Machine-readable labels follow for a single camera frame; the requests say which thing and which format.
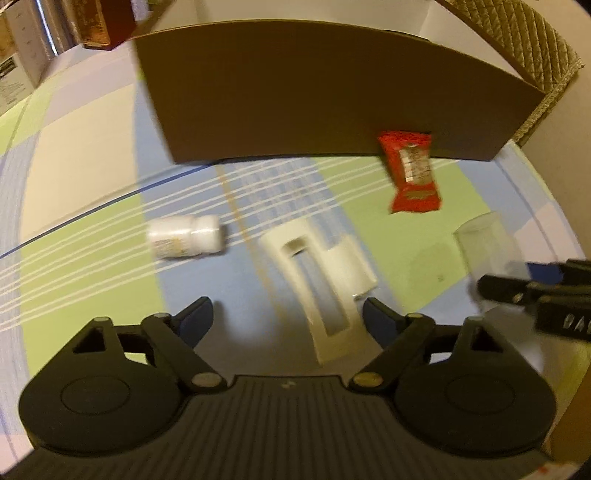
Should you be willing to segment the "white plastic holder tray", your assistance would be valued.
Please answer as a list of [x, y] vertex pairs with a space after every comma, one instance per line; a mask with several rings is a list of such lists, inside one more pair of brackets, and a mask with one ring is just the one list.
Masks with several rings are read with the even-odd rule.
[[329, 247], [311, 222], [297, 218], [266, 231], [259, 243], [304, 310], [318, 363], [365, 346], [368, 335], [356, 301], [379, 281], [353, 236], [343, 235]]

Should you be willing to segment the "white pill bottle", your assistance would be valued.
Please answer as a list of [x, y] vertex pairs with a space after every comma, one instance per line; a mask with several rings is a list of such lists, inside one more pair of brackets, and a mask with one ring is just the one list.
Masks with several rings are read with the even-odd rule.
[[225, 235], [216, 215], [180, 215], [150, 220], [146, 238], [158, 259], [192, 258], [219, 254]]

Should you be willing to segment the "red snack packet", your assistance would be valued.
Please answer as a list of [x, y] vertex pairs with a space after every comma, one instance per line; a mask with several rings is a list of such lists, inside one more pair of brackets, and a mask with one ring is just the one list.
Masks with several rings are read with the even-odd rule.
[[439, 210], [442, 200], [432, 171], [431, 135], [384, 131], [378, 140], [396, 187], [391, 212], [428, 213]]

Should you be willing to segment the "plaid tablecloth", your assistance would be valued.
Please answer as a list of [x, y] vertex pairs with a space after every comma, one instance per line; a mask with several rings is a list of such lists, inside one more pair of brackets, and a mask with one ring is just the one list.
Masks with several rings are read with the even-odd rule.
[[[30, 450], [17, 403], [27, 381], [89, 320], [136, 324], [206, 296], [212, 329], [198, 353], [224, 376], [352, 375], [379, 353], [365, 346], [318, 363], [300, 302], [259, 239], [305, 218], [334, 246], [360, 245], [374, 294], [402, 312], [456, 324], [478, 313], [455, 231], [501, 215], [526, 260], [582, 249], [522, 151], [488, 163], [439, 159], [439, 211], [391, 214], [394, 188], [372, 157], [174, 164], [131, 47], [74, 48], [1, 119], [1, 466]], [[219, 254], [158, 259], [150, 220], [216, 215]]]

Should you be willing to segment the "brown cardboard storage box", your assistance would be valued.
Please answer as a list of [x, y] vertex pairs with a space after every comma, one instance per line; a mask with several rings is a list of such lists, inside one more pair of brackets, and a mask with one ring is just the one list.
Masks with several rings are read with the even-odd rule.
[[489, 161], [544, 92], [441, 1], [221, 3], [191, 26], [132, 39], [176, 163], [377, 155], [388, 130], [439, 157]]

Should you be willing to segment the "white appliance box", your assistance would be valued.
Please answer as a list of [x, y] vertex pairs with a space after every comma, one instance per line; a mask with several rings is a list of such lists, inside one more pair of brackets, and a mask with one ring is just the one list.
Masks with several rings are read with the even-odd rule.
[[28, 97], [56, 55], [41, 1], [1, 2], [1, 114]]

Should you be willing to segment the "dark red gift box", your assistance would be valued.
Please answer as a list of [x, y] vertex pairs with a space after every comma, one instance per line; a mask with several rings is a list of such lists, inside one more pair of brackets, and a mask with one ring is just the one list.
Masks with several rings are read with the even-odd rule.
[[112, 50], [126, 41], [136, 28], [130, 0], [75, 0], [72, 7], [86, 48]]

